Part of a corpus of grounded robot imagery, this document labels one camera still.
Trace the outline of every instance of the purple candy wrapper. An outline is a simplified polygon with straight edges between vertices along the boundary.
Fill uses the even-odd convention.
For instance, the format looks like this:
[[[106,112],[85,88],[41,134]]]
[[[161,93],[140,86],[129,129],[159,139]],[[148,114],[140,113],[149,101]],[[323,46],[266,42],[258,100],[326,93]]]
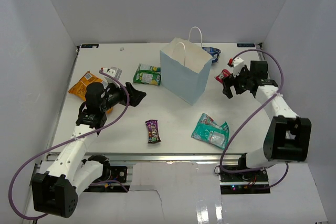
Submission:
[[[156,144],[161,142],[159,137],[159,130],[158,130],[158,121],[157,120],[148,120],[146,121],[146,126],[148,129],[148,143],[149,144]]]

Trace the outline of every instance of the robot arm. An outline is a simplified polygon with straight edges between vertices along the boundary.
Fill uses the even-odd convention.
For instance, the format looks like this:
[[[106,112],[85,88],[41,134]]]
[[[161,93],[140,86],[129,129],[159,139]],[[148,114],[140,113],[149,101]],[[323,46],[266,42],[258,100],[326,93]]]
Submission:
[[[231,87],[236,94],[249,91],[264,104],[278,91],[274,80],[268,79],[266,61],[251,61],[250,69],[244,61],[237,57],[230,60],[233,73],[223,79],[223,94],[229,99],[233,97]],[[271,120],[262,148],[244,154],[239,165],[242,169],[268,167],[284,162],[302,162],[307,158],[311,131],[309,119],[300,118],[285,102],[281,94],[272,99],[265,111]]]
[[[120,69],[103,69],[110,76],[119,78]],[[33,176],[34,209],[65,218],[70,217],[77,205],[79,195],[94,181],[104,181],[111,177],[110,164],[104,156],[91,156],[82,160],[97,134],[89,134],[102,128],[106,122],[106,111],[118,103],[126,105],[127,95],[112,79],[106,78],[108,86],[94,82],[87,86],[84,102],[79,111],[72,137],[75,141],[65,145],[53,164],[44,174]],[[133,88],[126,82],[131,106],[137,106],[146,96],[145,92]]]

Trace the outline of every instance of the red snack bag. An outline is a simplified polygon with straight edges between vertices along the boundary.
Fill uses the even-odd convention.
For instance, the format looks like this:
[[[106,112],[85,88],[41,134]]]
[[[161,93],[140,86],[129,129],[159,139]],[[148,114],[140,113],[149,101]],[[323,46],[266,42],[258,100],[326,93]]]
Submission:
[[[228,77],[231,73],[227,69],[223,69],[222,72],[215,77],[217,81],[223,83],[223,78]]]

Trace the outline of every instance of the blue snack bag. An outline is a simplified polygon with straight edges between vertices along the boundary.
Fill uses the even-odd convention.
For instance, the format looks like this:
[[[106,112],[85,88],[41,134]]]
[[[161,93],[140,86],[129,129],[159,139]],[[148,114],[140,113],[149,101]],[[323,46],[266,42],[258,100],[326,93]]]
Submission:
[[[210,116],[203,113],[191,137],[223,150],[228,143],[229,127],[226,122],[218,126]]]

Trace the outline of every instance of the light blue paper bag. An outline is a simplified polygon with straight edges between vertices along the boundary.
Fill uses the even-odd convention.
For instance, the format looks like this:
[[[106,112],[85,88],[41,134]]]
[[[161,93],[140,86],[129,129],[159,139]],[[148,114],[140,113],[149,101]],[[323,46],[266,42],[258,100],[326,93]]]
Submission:
[[[197,28],[201,46],[190,42],[190,33]],[[202,33],[191,28],[189,40],[174,38],[160,50],[161,84],[193,105],[205,90],[212,56],[202,49]]]

